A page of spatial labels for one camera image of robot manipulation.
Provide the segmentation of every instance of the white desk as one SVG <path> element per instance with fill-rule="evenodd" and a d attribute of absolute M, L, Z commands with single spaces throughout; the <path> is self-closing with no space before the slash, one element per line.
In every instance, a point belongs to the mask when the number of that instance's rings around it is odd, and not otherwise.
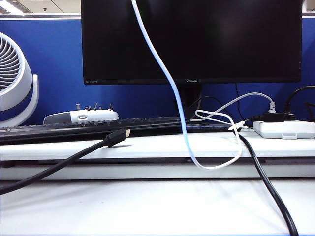
<path fill-rule="evenodd" d="M 315 235 L 315 180 L 273 180 Z M 1 196 L 2 236 L 288 235 L 259 180 L 43 181 Z"/>
<path fill-rule="evenodd" d="M 261 157 L 315 156 L 315 140 L 269 140 L 255 133 L 244 136 Z M 190 134 L 196 156 L 230 158 L 236 153 L 234 135 Z M 64 159 L 97 141 L 2 146 L 1 160 Z M 100 148 L 84 158 L 188 157 L 181 135 L 128 138 L 112 148 Z M 243 157 L 249 154 L 245 147 Z M 202 172 L 192 164 L 100 165 L 69 167 L 53 178 L 235 177 L 256 174 L 252 165 L 232 165 Z M 267 173 L 281 167 L 314 176 L 314 163 L 265 165 Z M 46 167 L 2 168 L 1 176 L 25 178 Z M 273 180 L 299 233 L 315 235 L 315 179 Z M 1 235 L 288 235 L 286 224 L 260 180 L 94 180 L 42 181 L 1 196 Z"/>
<path fill-rule="evenodd" d="M 243 135 L 251 143 L 270 177 L 315 177 L 315 139 L 264 139 L 255 132 Z M 232 133 L 190 133 L 189 141 L 196 157 L 227 161 L 237 153 Z M 1 161 L 59 160 L 87 148 L 98 141 L 1 146 Z M 185 163 L 133 163 L 72 165 L 47 179 L 125 179 L 125 178 L 244 178 L 259 177 L 245 145 L 242 157 L 233 165 L 214 171 L 196 168 L 188 158 L 182 134 L 127 138 L 111 148 L 103 147 L 83 159 L 100 158 L 132 161 L 152 158 L 187 158 Z M 48 168 L 47 165 L 17 165 L 2 168 L 2 179 L 22 179 Z"/>

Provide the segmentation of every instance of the desk surface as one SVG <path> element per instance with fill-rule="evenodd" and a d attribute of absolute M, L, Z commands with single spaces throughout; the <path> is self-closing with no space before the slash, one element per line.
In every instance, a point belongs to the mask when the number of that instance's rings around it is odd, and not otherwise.
<path fill-rule="evenodd" d="M 254 131 L 242 133 L 259 157 L 315 156 L 315 139 L 264 139 Z M 232 157 L 237 153 L 233 133 L 189 133 L 189 143 L 197 157 Z M 65 159 L 99 140 L 0 146 L 1 160 Z M 243 157 L 249 157 L 242 144 Z M 131 137 L 111 148 L 103 147 L 82 159 L 141 157 L 189 157 L 182 134 Z"/>
<path fill-rule="evenodd" d="M 272 182 L 315 235 L 315 179 Z M 259 180 L 42 181 L 0 200 L 2 236 L 288 235 Z"/>
<path fill-rule="evenodd" d="M 244 135 L 258 156 L 315 156 L 314 139 L 270 140 L 255 133 Z M 230 133 L 190 134 L 189 139 L 197 156 L 229 157 L 236 151 Z M 63 159 L 95 142 L 2 146 L 1 160 Z M 188 156 L 182 136 L 173 135 L 128 138 L 117 148 L 100 148 L 86 158 L 155 157 L 161 153 Z M 243 147 L 242 156 L 248 155 Z M 4 170 L 22 173 L 21 169 L 3 168 L 2 174 Z M 75 173 L 80 176 L 85 172 Z M 273 183 L 299 233 L 315 235 L 314 178 Z M 0 207 L 3 236 L 288 235 L 280 211 L 259 180 L 42 181 L 1 196 Z"/>

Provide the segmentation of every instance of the ceiling light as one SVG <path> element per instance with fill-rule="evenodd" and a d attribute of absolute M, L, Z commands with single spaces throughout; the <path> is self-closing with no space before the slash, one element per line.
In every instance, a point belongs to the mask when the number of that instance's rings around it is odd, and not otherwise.
<path fill-rule="evenodd" d="M 24 16 L 24 13 L 22 11 L 20 11 L 18 8 L 16 8 L 12 4 L 8 3 L 6 0 L 0 1 L 0 7 L 4 8 L 11 14 Z"/>

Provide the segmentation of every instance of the ceiling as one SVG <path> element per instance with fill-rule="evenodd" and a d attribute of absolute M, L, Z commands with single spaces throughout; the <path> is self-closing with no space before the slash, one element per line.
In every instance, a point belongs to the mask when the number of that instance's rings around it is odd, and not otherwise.
<path fill-rule="evenodd" d="M 80 0 L 6 0 L 25 14 L 81 13 Z M 307 10 L 315 11 L 315 0 L 306 0 Z M 0 7 L 0 14 L 9 13 Z"/>

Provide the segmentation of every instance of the white fan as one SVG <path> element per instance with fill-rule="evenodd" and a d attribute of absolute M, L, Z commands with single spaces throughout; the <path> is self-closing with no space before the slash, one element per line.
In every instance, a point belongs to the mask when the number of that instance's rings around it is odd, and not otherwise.
<path fill-rule="evenodd" d="M 38 75 L 33 75 L 20 47 L 0 33 L 0 115 L 21 103 L 32 90 L 27 107 L 17 116 L 0 121 L 0 127 L 14 127 L 27 120 L 38 104 Z"/>

